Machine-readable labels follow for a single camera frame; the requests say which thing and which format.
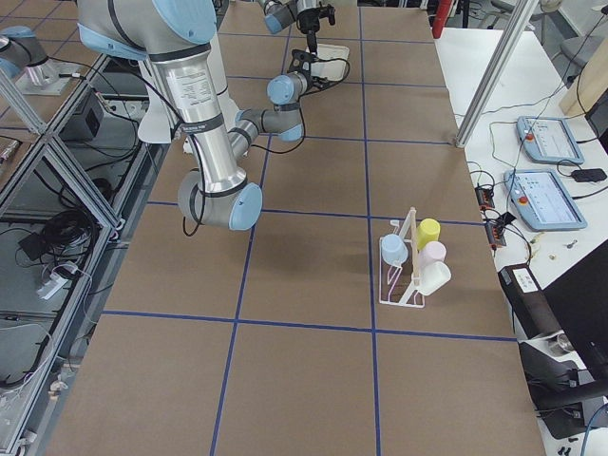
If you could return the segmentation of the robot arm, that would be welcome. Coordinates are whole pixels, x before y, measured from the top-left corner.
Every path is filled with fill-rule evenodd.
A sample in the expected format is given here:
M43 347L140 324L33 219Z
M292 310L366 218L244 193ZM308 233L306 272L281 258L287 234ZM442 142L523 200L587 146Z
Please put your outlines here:
M320 21L327 18L335 25L335 8L323 1L291 0L286 3L274 0L257 1L264 13L267 29L277 34L291 24L306 36L310 53L317 54L316 34L320 31Z
M171 125L189 139L198 170L180 185L179 207L196 224L245 231L256 224L262 208L260 187L249 182L238 160L261 133L284 142L303 135L299 100L329 81L314 76L318 63L315 35L322 17L334 9L320 2L262 4L271 32L290 24L304 28L307 50L294 50L287 73L267 86L271 109L247 109L236 115L233 128L224 121L208 58L217 36L211 1L80 1L78 27L82 43L97 52L147 62L151 89L165 104Z

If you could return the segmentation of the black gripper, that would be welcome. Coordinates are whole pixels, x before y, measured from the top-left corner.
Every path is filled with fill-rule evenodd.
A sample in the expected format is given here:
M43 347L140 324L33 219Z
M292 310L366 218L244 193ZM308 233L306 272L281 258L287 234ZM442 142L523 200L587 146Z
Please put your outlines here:
M294 82L296 93L313 93L323 88L320 77L312 75L312 65L318 61L316 32L306 33L308 51L293 49L292 60L287 69L287 76Z
M320 31L320 20L327 18L329 24L335 24L335 7L323 2L297 2L296 25L302 33L317 33Z

